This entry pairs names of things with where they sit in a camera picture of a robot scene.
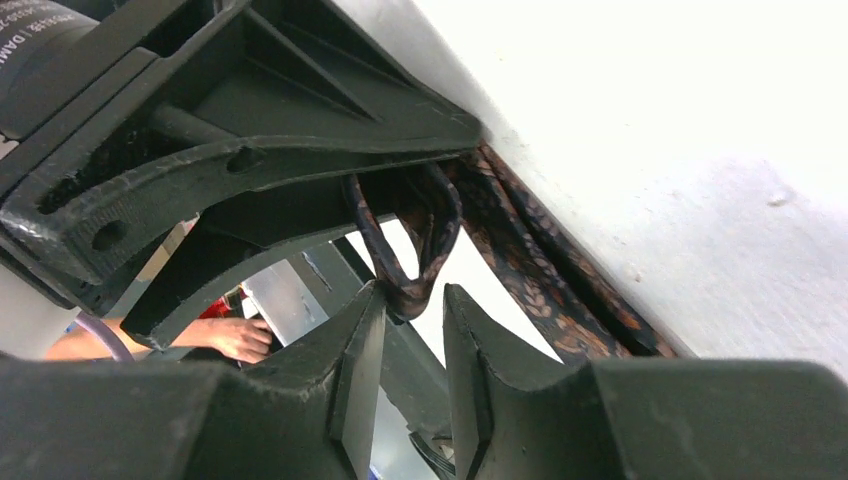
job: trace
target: human arm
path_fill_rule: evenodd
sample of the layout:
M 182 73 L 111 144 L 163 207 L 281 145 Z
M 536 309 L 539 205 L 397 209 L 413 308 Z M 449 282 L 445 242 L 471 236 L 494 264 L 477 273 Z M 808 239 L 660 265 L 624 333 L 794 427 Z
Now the human arm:
M 134 342 L 121 330 L 121 318 L 109 318 L 103 323 L 115 332 L 133 354 L 150 349 Z M 222 354 L 248 363 L 256 363 L 268 354 L 271 333 L 264 320 L 241 318 L 201 318 L 192 322 L 171 346 L 209 347 Z M 94 335 L 75 328 L 60 338 L 47 351 L 47 360 L 91 360 L 109 357 L 109 350 Z

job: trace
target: white table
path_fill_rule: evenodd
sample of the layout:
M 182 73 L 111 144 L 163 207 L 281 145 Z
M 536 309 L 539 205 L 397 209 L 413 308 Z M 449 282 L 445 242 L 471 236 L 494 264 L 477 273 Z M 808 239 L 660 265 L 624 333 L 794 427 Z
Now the white table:
M 839 2 L 336 1 L 681 352 L 848 380 Z

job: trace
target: dark floral fabric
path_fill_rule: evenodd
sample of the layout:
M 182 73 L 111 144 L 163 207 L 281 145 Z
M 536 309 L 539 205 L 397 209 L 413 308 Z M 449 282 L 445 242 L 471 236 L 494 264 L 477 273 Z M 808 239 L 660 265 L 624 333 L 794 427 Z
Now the dark floral fabric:
M 406 277 L 371 213 L 357 176 L 346 179 L 388 307 L 420 315 L 460 225 L 489 268 L 566 365 L 630 355 L 674 356 L 669 345 L 600 276 L 488 145 L 441 164 L 393 170 L 379 190 L 415 245 L 420 276 Z

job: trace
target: forearm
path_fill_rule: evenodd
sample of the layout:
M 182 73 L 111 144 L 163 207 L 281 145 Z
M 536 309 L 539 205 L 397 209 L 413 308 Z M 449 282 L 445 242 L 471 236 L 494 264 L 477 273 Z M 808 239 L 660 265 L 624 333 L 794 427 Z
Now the forearm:
M 134 342 L 129 335 L 121 330 L 121 318 L 108 318 L 103 323 L 112 330 L 118 338 L 133 353 L 143 353 L 150 349 Z M 208 347 L 209 326 L 205 319 L 192 322 L 172 343 L 175 347 Z M 47 352 L 47 360 L 90 360 L 107 358 L 109 350 L 100 340 L 83 328 L 75 328 L 59 339 Z

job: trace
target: human hand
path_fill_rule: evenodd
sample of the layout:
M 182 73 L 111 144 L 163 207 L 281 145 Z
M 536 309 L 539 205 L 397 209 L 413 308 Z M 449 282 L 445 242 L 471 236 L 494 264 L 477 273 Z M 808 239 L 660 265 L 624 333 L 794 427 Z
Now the human hand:
M 271 327 L 265 320 L 209 318 L 209 346 L 233 360 L 256 363 L 268 356 Z

